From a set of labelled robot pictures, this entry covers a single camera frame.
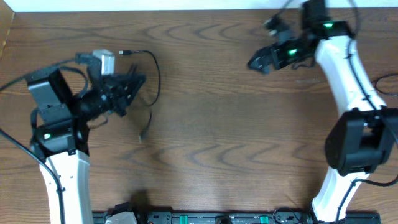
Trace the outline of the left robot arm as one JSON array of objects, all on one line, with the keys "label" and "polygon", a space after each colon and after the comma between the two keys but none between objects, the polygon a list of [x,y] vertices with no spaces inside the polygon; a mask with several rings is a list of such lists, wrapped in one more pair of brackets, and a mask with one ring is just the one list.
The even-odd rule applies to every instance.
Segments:
[{"label": "left robot arm", "polygon": [[88,122],[105,113],[126,114],[146,77],[102,75],[88,68],[91,88],[73,94],[62,75],[50,66],[28,74],[27,86],[38,108],[31,114],[31,148],[44,164],[52,223],[93,223],[90,200]]}]

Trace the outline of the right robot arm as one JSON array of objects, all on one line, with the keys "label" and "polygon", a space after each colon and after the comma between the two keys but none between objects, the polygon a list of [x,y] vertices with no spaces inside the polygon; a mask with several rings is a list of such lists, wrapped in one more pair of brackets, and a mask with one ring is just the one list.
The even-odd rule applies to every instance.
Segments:
[{"label": "right robot arm", "polygon": [[304,67],[306,59],[319,65],[338,108],[338,120],[325,141],[328,163],[321,189],[301,223],[349,223],[346,209],[361,184],[387,162],[397,145],[397,109],[378,95],[357,51],[358,29],[332,19],[325,1],[304,1],[302,34],[274,14],[264,28],[276,42],[259,49],[247,66],[263,74],[285,67]]}]

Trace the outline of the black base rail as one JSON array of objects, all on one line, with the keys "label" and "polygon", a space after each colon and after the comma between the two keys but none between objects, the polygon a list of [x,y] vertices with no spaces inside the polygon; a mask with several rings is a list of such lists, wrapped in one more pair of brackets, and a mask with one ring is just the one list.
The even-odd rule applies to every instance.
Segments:
[{"label": "black base rail", "polygon": [[288,207],[270,212],[191,212],[174,211],[170,208],[139,208],[131,203],[115,205],[107,211],[94,211],[94,223],[141,223],[141,224],[196,224],[196,223],[318,223],[314,214]]}]

